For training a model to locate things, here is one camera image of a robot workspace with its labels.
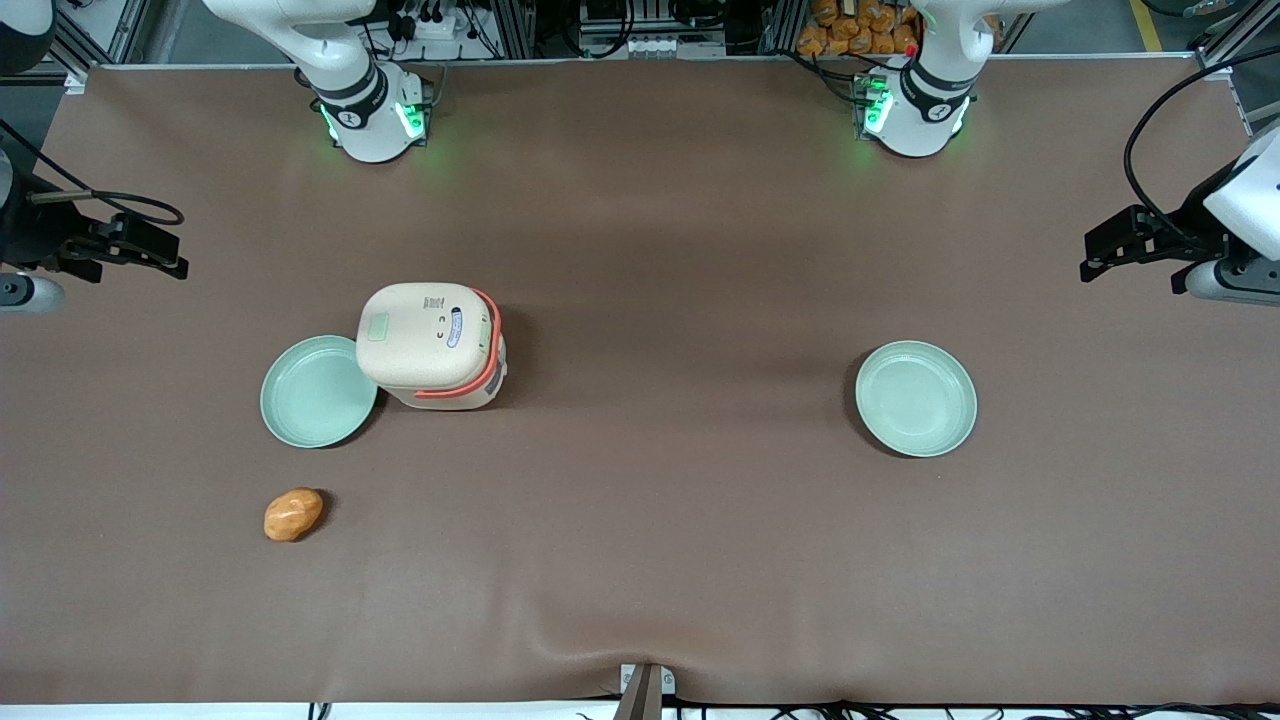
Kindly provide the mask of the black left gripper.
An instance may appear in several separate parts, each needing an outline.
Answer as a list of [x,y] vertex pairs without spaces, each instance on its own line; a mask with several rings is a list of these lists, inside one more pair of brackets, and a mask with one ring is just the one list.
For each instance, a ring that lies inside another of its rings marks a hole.
[[[1204,205],[1211,193],[1225,186],[1233,165],[1224,165],[1201,181],[1174,210],[1157,217],[1156,202],[1130,205],[1085,232],[1085,252],[1106,252],[1085,258],[1079,265],[1079,279],[1091,283],[1103,273],[1128,264],[1162,260],[1206,263],[1233,258],[1242,242]],[[1147,240],[1152,249],[1147,251]]]

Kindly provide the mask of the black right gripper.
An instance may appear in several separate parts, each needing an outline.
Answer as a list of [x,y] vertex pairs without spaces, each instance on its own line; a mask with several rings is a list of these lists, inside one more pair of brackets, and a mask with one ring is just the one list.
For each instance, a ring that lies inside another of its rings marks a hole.
[[179,251],[175,234],[124,213],[101,222],[82,215],[72,202],[35,205],[24,199],[10,199],[1,210],[3,264],[20,270],[65,273],[97,284],[101,263],[106,263],[143,266],[186,281],[186,258],[165,263],[145,254]]

